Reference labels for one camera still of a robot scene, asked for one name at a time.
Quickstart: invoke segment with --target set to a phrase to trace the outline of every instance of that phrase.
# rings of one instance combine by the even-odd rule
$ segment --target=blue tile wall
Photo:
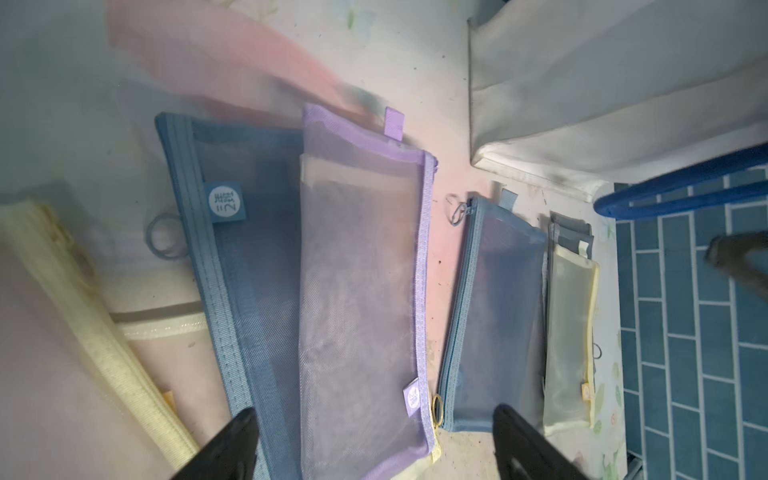
[[[735,209],[730,216],[733,233],[768,230],[768,209],[765,205]]]
[[[725,235],[725,207],[708,207],[694,212],[696,245],[705,247],[714,237]]]
[[[710,478],[713,480],[727,480],[739,478],[739,464],[733,460],[707,454],[707,467],[710,470]]]
[[[738,456],[733,383],[704,379],[704,408],[707,447],[734,457]]]
[[[640,314],[640,358],[643,362],[664,364],[664,319],[661,302],[637,303]]]
[[[768,303],[749,288],[737,283],[736,312],[741,319],[754,319],[751,322],[739,322],[739,341],[768,345]]]
[[[644,218],[634,222],[634,247],[637,250],[659,247],[659,222],[656,218]]]
[[[688,216],[662,220],[664,233],[664,278],[667,289],[667,331],[693,335],[694,276],[690,262]]]
[[[701,425],[699,413],[672,407],[675,470],[701,478]]]
[[[766,176],[764,168],[753,169],[693,191],[706,194],[726,181],[737,187]],[[661,200],[686,196],[687,189],[679,189]],[[715,236],[768,230],[767,200],[617,225],[624,387],[640,394],[624,395],[627,448],[643,457],[647,480],[737,480],[740,471],[746,480],[768,478],[768,303],[703,261]],[[768,273],[768,252],[753,261]],[[671,432],[671,439],[655,432]],[[639,452],[642,433],[645,450]]]
[[[637,268],[637,295],[661,298],[661,272],[658,253],[635,255]]]
[[[661,201],[671,202],[672,200],[679,200],[687,196],[688,196],[688,187],[678,188],[677,190],[672,190],[671,192],[666,192],[665,194],[661,194]]]
[[[710,194],[723,189],[723,179],[710,180],[694,185],[694,194]],[[717,235],[725,234],[725,207],[708,207],[694,212],[696,245],[706,246]]]
[[[766,179],[766,171],[762,168],[754,168],[751,170],[743,170],[730,175],[730,186],[738,187],[740,185],[753,184],[755,182],[762,182]],[[746,203],[759,200],[759,198],[747,198],[737,203]]]
[[[671,478],[670,440],[653,432],[645,432],[646,458],[643,470],[647,480]]]
[[[768,432],[745,427],[744,466],[747,480],[758,480],[758,478],[768,477],[766,454],[768,454]]]
[[[631,393],[624,394],[624,420],[627,427],[627,448],[639,454],[643,451],[640,396]]]
[[[662,369],[643,366],[643,413],[645,425],[668,432],[667,376]]]
[[[619,313],[621,326],[634,328],[634,275],[632,270],[632,227],[616,225],[616,251],[619,269]]]
[[[733,378],[730,307],[700,305],[701,369],[707,375]]]
[[[742,418],[768,428],[768,350],[739,348],[739,366]]]
[[[621,331],[621,366],[624,370],[624,388],[640,389],[637,381],[637,343],[634,332]]]
[[[696,341],[670,337],[670,387],[672,401],[699,407]]]
[[[699,300],[727,302],[730,299],[728,277],[704,261],[704,252],[696,252]]]

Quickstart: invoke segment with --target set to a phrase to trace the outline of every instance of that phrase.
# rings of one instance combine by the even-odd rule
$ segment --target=grey mesh pouch
[[[257,411],[254,478],[300,480],[302,132],[177,114],[156,125],[230,410]],[[218,217],[217,189],[234,184],[240,209]]]
[[[541,322],[546,237],[483,197],[469,200],[466,215],[438,393],[445,403],[444,429],[490,432],[496,406],[520,409],[531,388],[528,349]]]
[[[425,281],[435,159],[307,105],[300,385],[306,480],[427,455]]]

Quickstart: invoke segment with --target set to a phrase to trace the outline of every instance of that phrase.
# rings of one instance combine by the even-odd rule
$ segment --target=zipper pull ring
[[[474,212],[474,207],[469,206],[467,202],[461,202],[458,207],[456,207],[456,211],[453,212],[453,215],[451,215],[451,225],[457,227],[462,220],[464,220],[464,217],[472,215]]]

